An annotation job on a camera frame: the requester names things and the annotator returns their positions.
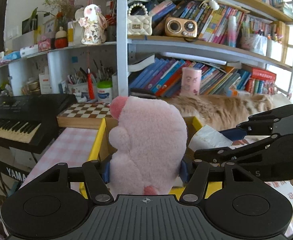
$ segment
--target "chessboard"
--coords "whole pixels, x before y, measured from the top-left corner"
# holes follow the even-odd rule
[[[57,116],[59,127],[99,129],[103,118],[112,118],[110,104],[73,104]]]

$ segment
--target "plush toy's ear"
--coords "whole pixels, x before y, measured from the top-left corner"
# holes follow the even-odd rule
[[[127,100],[128,100],[128,97],[122,97],[122,96],[118,96],[112,100],[112,103],[110,105],[110,113],[114,119],[119,120],[119,116]]]

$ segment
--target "white tissue roll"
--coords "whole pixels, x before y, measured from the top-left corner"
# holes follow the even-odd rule
[[[189,143],[189,148],[195,152],[196,150],[230,147],[232,143],[222,133],[219,133],[206,124],[193,135]]]

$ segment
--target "quilted handbag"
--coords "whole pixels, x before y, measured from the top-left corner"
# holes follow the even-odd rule
[[[140,6],[145,15],[131,15],[131,10]],[[142,3],[134,3],[128,9],[128,35],[151,35],[152,16],[148,16],[147,8]]]

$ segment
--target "white rabbit figurine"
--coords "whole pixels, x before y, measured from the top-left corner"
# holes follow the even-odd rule
[[[105,42],[104,30],[107,28],[108,22],[102,15],[100,7],[90,4],[85,7],[83,15],[84,18],[79,19],[80,26],[85,28],[82,44],[100,45]]]

